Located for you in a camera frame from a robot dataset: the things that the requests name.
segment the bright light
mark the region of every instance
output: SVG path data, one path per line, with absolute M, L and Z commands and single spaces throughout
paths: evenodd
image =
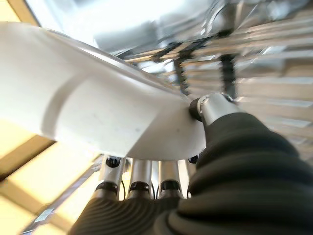
M 173 11 L 183 0 L 107 0 L 78 11 L 70 20 L 70 27 L 83 28 L 91 34 L 123 31 L 126 28 L 154 21 Z
M 36 18 L 42 27 L 62 32 L 61 27 L 54 19 L 51 10 L 45 1 L 27 0 L 27 3 L 31 6 L 33 12 L 36 13 Z

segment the silver metal cylinder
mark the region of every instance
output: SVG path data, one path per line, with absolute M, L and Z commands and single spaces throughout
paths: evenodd
M 177 161 L 159 161 L 159 184 L 167 180 L 179 181 L 179 169 Z
M 119 165 L 117 167 L 108 166 L 107 160 L 110 158 L 120 160 Z M 125 158 L 111 156 L 103 158 L 100 169 L 99 181 L 112 182 L 119 187 L 122 182 L 122 175 L 124 173 L 125 162 L 126 162 Z
M 151 186 L 152 161 L 133 159 L 130 185 L 145 182 Z
M 201 97 L 198 101 L 198 112 L 204 117 L 207 125 L 227 114 L 244 113 L 230 98 L 227 100 L 227 97 L 221 93 Z

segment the metal rack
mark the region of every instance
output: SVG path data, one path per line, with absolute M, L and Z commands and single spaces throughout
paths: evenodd
M 161 55 L 157 62 L 173 63 L 174 70 L 154 72 L 160 79 L 191 98 L 229 93 L 247 112 L 287 136 L 303 159 L 313 161 L 312 16 L 239 29 L 223 37 L 210 35 L 200 44 L 198 40 L 169 47 L 127 56 L 125 61 L 140 67 L 148 61 L 152 65 L 156 55 Z M 189 54 L 182 56 L 186 49 Z M 225 55 L 231 56 L 227 63 Z

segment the ribbed rubber sleeve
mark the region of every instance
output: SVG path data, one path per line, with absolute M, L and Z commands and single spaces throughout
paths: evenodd
M 152 228 L 157 216 L 174 209 L 179 198 L 144 198 L 113 201 L 94 198 L 69 232 L 70 235 L 142 235 Z
M 312 235 L 313 174 L 282 136 L 230 114 L 206 130 L 191 199 L 158 217 L 155 235 Z

